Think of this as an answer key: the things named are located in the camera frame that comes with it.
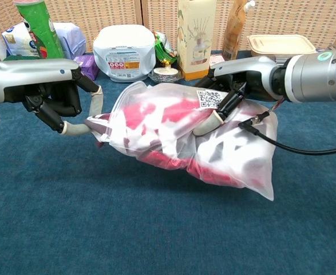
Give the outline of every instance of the clear plastic bag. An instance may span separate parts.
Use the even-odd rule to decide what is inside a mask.
[[[111,113],[92,116],[85,124],[100,144],[109,143],[122,154],[167,170],[185,169],[209,184],[252,189],[269,200],[275,146],[238,127],[267,110],[243,101],[218,129],[195,136],[226,95],[224,92],[179,84],[147,87],[136,82],[117,99]],[[256,127],[276,139],[274,113]]]

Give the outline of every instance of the blue carpet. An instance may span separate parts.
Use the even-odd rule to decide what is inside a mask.
[[[127,84],[96,82],[108,112]],[[336,147],[336,103],[277,114],[284,144]],[[336,155],[276,149],[270,202],[60,136],[22,104],[0,117],[0,274],[336,274]]]

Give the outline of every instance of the beige wall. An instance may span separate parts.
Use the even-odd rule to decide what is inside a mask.
[[[54,22],[73,22],[84,32],[88,48],[105,26],[144,23],[168,35],[176,46],[177,0],[45,0]],[[301,34],[316,47],[336,39],[336,0],[256,0],[248,15],[241,49],[248,49],[250,34]],[[223,32],[232,1],[218,0],[213,49],[221,49]],[[20,22],[12,0],[0,0],[0,33]]]

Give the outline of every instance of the black cable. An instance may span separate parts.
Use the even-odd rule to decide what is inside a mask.
[[[300,150],[300,149],[296,149],[296,148],[292,148],[286,145],[283,145],[279,142],[276,142],[273,139],[270,139],[268,136],[262,134],[261,132],[258,132],[257,134],[260,138],[264,139],[265,141],[276,145],[279,148],[282,148],[286,151],[290,151],[296,154],[301,154],[301,155],[310,155],[310,156],[324,156],[324,155],[332,155],[332,154],[336,154],[336,148],[335,149],[330,149],[330,150],[323,150],[323,151],[306,151],[306,150]]]
[[[262,119],[265,117],[265,116],[268,116],[269,113],[265,114],[261,114],[259,116],[262,117]],[[239,127],[241,129],[245,129],[246,131],[252,133],[253,135],[256,135],[256,136],[259,136],[260,138],[264,139],[265,141],[281,148],[281,149],[284,149],[286,151],[290,151],[292,153],[296,153],[296,154],[301,154],[301,155],[310,155],[310,156],[324,156],[324,155],[332,155],[332,154],[336,154],[336,148],[335,149],[331,149],[331,150],[323,150],[323,151],[306,151],[306,150],[301,150],[301,149],[296,149],[296,148],[292,148],[292,147],[289,147],[289,146],[286,146],[280,142],[277,142],[273,139],[270,139],[268,136],[262,134],[261,132],[259,132],[258,129],[254,128],[252,126],[253,124],[253,121],[255,120],[255,118],[253,119],[248,119],[244,122],[241,122],[239,123]]]

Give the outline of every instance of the green package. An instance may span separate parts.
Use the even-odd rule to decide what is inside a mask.
[[[44,0],[14,0],[41,59],[65,58]]]

